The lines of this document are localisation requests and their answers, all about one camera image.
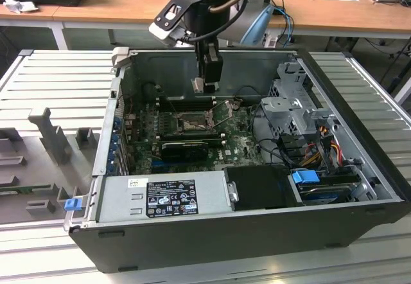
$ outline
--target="floor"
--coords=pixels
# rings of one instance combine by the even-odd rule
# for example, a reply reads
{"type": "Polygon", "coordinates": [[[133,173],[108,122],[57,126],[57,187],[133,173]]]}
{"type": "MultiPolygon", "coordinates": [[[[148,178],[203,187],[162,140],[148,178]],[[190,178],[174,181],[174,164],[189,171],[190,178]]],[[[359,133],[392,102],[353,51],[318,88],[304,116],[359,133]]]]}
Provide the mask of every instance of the floor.
{"type": "MultiPolygon", "coordinates": [[[[53,34],[47,28],[23,28],[9,27],[3,28],[3,35],[0,37],[0,75],[8,68],[15,56],[22,49],[57,49],[53,34]]],[[[71,49],[112,49],[109,42],[107,30],[65,30],[67,42],[71,49]]],[[[115,36],[117,46],[128,46],[130,48],[160,48],[162,44],[157,41],[148,31],[116,30],[115,36]]],[[[373,43],[378,43],[379,39],[369,39],[373,43]]],[[[296,36],[295,44],[289,48],[304,47],[309,51],[324,51],[328,42],[327,37],[296,36]]],[[[405,40],[387,40],[388,46],[372,47],[365,39],[360,39],[352,54],[361,65],[375,78],[380,79],[386,68],[392,62],[389,53],[395,53],[403,47],[405,40]]],[[[338,51],[337,46],[333,46],[334,51],[338,51]]],[[[392,68],[383,86],[387,87],[390,81],[409,61],[406,56],[401,56],[396,65],[392,68]]],[[[411,102],[405,104],[406,109],[411,109],[411,102]]]]}

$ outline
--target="blue tab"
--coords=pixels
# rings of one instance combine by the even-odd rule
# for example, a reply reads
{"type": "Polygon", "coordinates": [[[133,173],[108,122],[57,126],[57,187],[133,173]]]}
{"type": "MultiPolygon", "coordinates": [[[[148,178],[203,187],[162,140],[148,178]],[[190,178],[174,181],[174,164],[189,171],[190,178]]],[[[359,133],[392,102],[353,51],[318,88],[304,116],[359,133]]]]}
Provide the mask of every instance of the blue tab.
{"type": "Polygon", "coordinates": [[[298,170],[292,174],[293,180],[298,183],[320,182],[315,170],[298,170]]]}
{"type": "Polygon", "coordinates": [[[64,204],[66,211],[80,211],[82,209],[83,199],[67,199],[64,204]]]}

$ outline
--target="table leg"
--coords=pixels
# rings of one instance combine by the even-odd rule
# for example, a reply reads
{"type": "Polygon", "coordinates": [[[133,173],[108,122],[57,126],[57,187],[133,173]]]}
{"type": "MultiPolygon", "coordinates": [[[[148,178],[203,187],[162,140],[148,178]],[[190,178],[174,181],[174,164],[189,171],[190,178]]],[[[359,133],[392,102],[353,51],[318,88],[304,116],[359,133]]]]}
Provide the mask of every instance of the table leg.
{"type": "Polygon", "coordinates": [[[402,87],[401,90],[397,93],[394,100],[397,101],[398,104],[402,105],[405,102],[405,100],[410,96],[410,94],[411,94],[411,77],[408,79],[408,82],[405,83],[404,87],[402,87]]]}
{"type": "Polygon", "coordinates": [[[110,39],[110,44],[112,44],[112,45],[117,44],[116,36],[114,35],[114,30],[113,29],[109,29],[109,39],[110,39]]]}
{"type": "Polygon", "coordinates": [[[358,40],[360,40],[360,38],[349,37],[347,39],[348,39],[347,50],[349,52],[352,52],[352,50],[354,49],[355,44],[357,44],[357,42],[358,42],[358,40]]]}
{"type": "Polygon", "coordinates": [[[61,22],[51,22],[49,28],[53,32],[54,39],[56,40],[57,47],[59,50],[68,50],[69,47],[64,37],[63,24],[61,22]]]}
{"type": "Polygon", "coordinates": [[[398,74],[398,76],[394,77],[392,80],[391,84],[387,88],[387,92],[389,94],[392,94],[394,90],[396,90],[396,87],[402,82],[404,79],[405,75],[407,75],[408,71],[411,69],[411,59],[408,61],[406,66],[401,70],[401,72],[398,74]]]}
{"type": "Polygon", "coordinates": [[[324,51],[328,51],[330,49],[331,43],[334,41],[334,39],[335,39],[335,37],[329,37],[328,38],[328,42],[327,42],[327,45],[326,45],[326,48],[324,49],[324,51]]]}

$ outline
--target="power supply label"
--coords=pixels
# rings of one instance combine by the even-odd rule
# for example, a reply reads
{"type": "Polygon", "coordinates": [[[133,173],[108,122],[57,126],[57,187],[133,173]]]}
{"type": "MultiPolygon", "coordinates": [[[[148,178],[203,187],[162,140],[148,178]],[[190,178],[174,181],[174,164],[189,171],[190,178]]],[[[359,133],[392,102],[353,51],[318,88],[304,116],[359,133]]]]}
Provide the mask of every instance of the power supply label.
{"type": "Polygon", "coordinates": [[[148,182],[146,198],[149,218],[198,214],[194,180],[148,182]]]}

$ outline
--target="wooden desk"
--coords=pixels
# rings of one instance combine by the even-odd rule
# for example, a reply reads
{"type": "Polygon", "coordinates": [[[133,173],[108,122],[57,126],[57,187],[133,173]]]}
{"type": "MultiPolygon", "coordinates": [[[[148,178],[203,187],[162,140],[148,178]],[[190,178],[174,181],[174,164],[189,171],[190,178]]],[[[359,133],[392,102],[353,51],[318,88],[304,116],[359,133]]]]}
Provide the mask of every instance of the wooden desk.
{"type": "Polygon", "coordinates": [[[17,14],[7,10],[5,6],[0,6],[0,20],[33,20],[33,21],[49,21],[53,19],[53,14],[57,11],[58,6],[40,6],[39,11],[23,12],[17,14]]]}
{"type": "MultiPolygon", "coordinates": [[[[281,0],[274,1],[281,5],[281,0]]],[[[361,33],[402,34],[405,38],[411,35],[411,9],[400,4],[372,0],[284,0],[284,3],[287,13],[294,18],[297,34],[353,31],[359,34],[357,37],[361,33]]],[[[270,26],[275,22],[284,26],[282,17],[273,18],[270,26]]]]}
{"type": "MultiPolygon", "coordinates": [[[[67,49],[64,28],[146,30],[169,0],[82,0],[78,7],[40,6],[39,12],[17,15],[0,9],[0,25],[51,28],[59,49],[67,49]]],[[[371,0],[284,0],[294,18],[294,34],[407,39],[411,9],[371,0]]],[[[284,28],[281,16],[269,24],[272,33],[284,28]]]]}
{"type": "Polygon", "coordinates": [[[151,24],[170,0],[82,0],[78,7],[61,6],[54,20],[151,24]]]}

